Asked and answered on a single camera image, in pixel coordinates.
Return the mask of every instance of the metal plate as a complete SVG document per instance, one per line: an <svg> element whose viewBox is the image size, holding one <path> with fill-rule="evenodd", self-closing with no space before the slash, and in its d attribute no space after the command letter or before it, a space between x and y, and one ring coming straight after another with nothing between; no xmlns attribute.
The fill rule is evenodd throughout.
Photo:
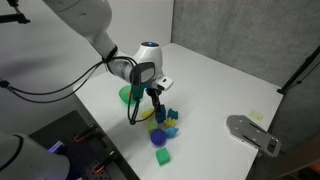
<svg viewBox="0 0 320 180"><path fill-rule="evenodd" d="M281 142L244 115L231 115L227 118L230 133L271 157L277 157Z"/></svg>

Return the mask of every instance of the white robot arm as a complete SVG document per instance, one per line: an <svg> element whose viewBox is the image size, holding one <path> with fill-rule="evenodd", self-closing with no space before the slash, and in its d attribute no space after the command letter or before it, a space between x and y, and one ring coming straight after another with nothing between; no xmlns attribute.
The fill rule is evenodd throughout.
<svg viewBox="0 0 320 180"><path fill-rule="evenodd" d="M106 59L117 54L116 45L106 33L112 18L107 0L43 0L67 25L86 38ZM162 52L158 44L145 42L133 57L141 72L141 83L147 88L168 90L173 80L162 72ZM126 60L108 62L110 72L133 84L134 67Z"/></svg>

